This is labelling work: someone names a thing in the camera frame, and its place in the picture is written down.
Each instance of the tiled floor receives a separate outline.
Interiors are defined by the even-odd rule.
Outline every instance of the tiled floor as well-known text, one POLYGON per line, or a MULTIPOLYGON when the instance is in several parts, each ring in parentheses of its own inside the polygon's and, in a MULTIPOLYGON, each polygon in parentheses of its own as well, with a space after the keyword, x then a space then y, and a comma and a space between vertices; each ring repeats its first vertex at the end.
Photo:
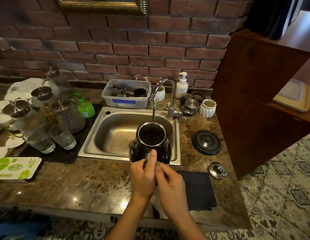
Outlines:
MULTIPOLYGON (((253 230, 207 232, 208 239, 310 239, 310 134, 240 181, 253 230)), ((44 240, 99 240, 113 224, 53 218, 44 240)), ((179 239, 171 230, 139 228, 136 239, 179 239)))

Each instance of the marble countertop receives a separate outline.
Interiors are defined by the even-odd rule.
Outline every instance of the marble countertop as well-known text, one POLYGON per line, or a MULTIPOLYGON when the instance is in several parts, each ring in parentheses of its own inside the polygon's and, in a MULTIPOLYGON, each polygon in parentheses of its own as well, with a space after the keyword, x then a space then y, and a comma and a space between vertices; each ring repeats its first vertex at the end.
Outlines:
MULTIPOLYGON (((76 92, 91 103, 105 104, 101 90, 76 88, 76 92)), ((170 94, 167 94, 165 100, 158 103, 159 109, 169 101, 169 97, 170 94)), ((191 214, 196 222, 213 226, 214 229, 250 229, 249 216, 225 141, 222 141, 221 152, 215 156, 203 155, 192 146, 192 135, 203 129, 223 138, 216 114, 208 119, 198 113, 180 119, 181 166, 174 169, 206 172, 210 162, 218 161, 225 166, 227 177, 222 180, 212 178, 217 207, 211 211, 191 211, 191 214)), ((7 137, 4 133, 0 135, 0 146, 7 137)), ((11 154, 17 156, 21 150, 14 150, 11 154)), ((122 214, 132 193, 129 167, 129 162, 103 159, 77 158, 74 164, 44 162, 36 177, 28 183, 0 183, 0 205, 122 214)), ((157 191, 151 203, 160 212, 160 218, 167 219, 162 213, 157 191)), ((144 217, 154 218, 151 204, 144 217)))

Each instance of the white soap bottle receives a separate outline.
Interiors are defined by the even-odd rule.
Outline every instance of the white soap bottle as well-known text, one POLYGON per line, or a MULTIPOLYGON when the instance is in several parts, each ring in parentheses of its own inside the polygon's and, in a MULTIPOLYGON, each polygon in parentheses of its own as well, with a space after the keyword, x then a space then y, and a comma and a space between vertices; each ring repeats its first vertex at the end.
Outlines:
POLYGON ((180 73, 181 78, 179 79, 179 82, 177 83, 177 89, 176 89, 176 98, 181 99, 185 93, 187 93, 188 84, 186 82, 186 75, 187 72, 181 72, 180 73))

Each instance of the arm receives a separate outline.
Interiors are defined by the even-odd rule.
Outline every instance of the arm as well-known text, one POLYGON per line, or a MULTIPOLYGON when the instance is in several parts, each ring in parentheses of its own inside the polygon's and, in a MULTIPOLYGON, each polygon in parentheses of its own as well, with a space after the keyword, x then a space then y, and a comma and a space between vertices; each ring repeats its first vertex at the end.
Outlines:
POLYGON ((176 226, 179 237, 182 240, 207 240, 189 213, 182 176, 169 166, 157 163, 155 177, 158 182, 160 203, 169 220, 176 226))
POLYGON ((145 170, 143 170, 144 161, 140 160, 131 165, 131 200, 106 240, 132 240, 135 236, 138 223, 155 190, 156 151, 151 151, 145 170))

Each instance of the drinking glass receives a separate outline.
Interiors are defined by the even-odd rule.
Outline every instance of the drinking glass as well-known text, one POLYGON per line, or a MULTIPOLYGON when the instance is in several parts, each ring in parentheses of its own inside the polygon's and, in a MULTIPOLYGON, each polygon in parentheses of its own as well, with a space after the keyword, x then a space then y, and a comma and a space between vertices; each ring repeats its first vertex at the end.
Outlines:
POLYGON ((68 130, 63 129, 59 124, 51 127, 48 134, 54 141, 66 150, 74 148, 77 144, 74 136, 68 130))
POLYGON ((52 152, 56 147, 55 143, 41 129, 33 131, 30 135, 24 134, 23 139, 27 144, 44 154, 52 152))

